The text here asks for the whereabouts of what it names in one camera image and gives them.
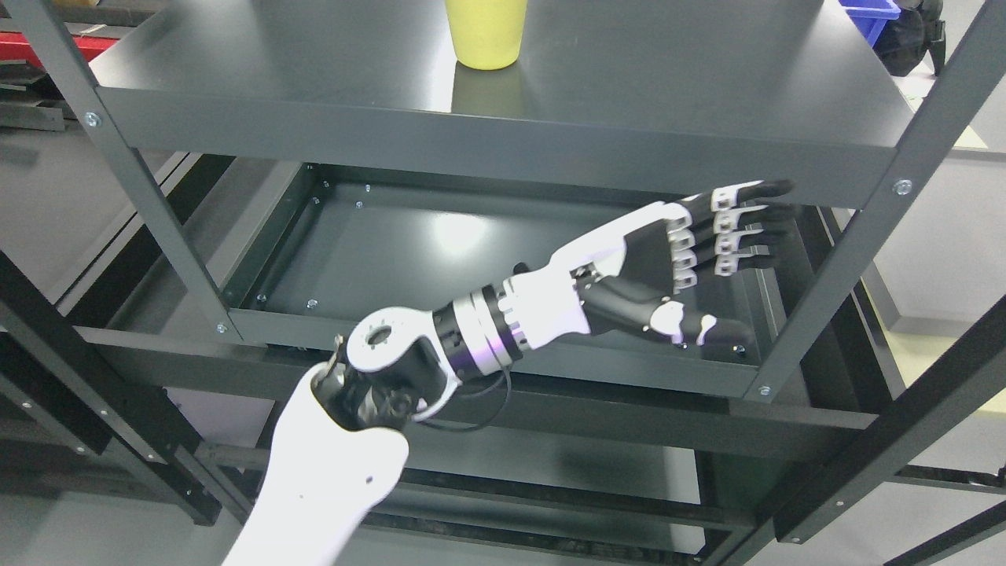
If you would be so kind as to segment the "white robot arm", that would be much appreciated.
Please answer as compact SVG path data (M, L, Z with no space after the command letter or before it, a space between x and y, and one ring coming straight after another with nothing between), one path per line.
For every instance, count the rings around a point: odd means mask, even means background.
M405 469L403 429L445 407L464 380L508 376L521 358L488 285L438 311L387 306L338 337L274 426L265 479L226 565L333 565Z

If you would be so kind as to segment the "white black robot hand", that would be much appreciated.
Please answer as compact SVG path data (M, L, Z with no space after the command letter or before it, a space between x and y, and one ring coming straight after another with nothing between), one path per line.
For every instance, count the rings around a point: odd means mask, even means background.
M770 253L794 208L790 180L743 182L656 201L559 247L512 275L490 301L508 347L539 350L562 336L618 330L675 347L750 347L751 327L681 300L701 282L776 265Z

